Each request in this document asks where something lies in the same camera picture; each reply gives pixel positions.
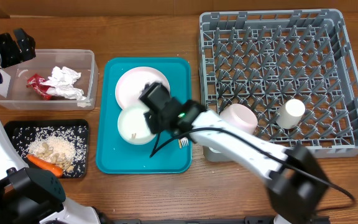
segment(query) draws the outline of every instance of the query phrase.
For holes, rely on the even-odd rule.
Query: crumpled napkin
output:
[[[81,77],[81,72],[76,72],[70,68],[63,67],[60,69],[58,66],[52,70],[52,76],[48,80],[40,83],[53,88],[47,90],[47,94],[53,96],[63,96],[70,100],[85,100],[83,96],[84,91],[79,88],[74,88],[73,84]]]

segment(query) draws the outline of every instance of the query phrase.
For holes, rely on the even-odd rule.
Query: red wrapper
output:
[[[47,90],[50,86],[41,85],[40,83],[45,82],[46,79],[40,75],[35,74],[27,80],[27,87],[32,87],[36,93],[40,94],[44,100],[50,100],[52,95],[47,94]]]

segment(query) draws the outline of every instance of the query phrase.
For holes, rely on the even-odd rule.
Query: fork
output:
[[[178,139],[179,140],[179,148],[181,149],[182,147],[186,147],[189,145],[189,139],[187,139],[186,137]]]

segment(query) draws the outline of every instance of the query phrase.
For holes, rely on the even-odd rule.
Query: carrot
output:
[[[43,161],[42,159],[39,159],[38,157],[30,155],[30,154],[27,155],[27,158],[32,163],[34,163],[37,167],[44,169],[44,170],[49,170],[50,172],[55,174],[56,177],[61,177],[63,175],[63,169],[51,164],[50,162]]]

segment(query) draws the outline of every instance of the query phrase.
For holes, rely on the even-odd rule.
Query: teal tray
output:
[[[135,146],[125,142],[117,129],[121,108],[117,104],[115,89],[118,79],[128,70],[147,66],[162,72],[168,79],[171,95],[182,103],[191,98],[191,72],[182,58],[115,58],[104,68],[102,102],[99,120],[96,165],[107,174],[177,174],[186,171],[191,164],[191,143],[179,148],[172,141],[152,158],[149,158],[156,138]],[[161,133],[159,144],[171,136]]]

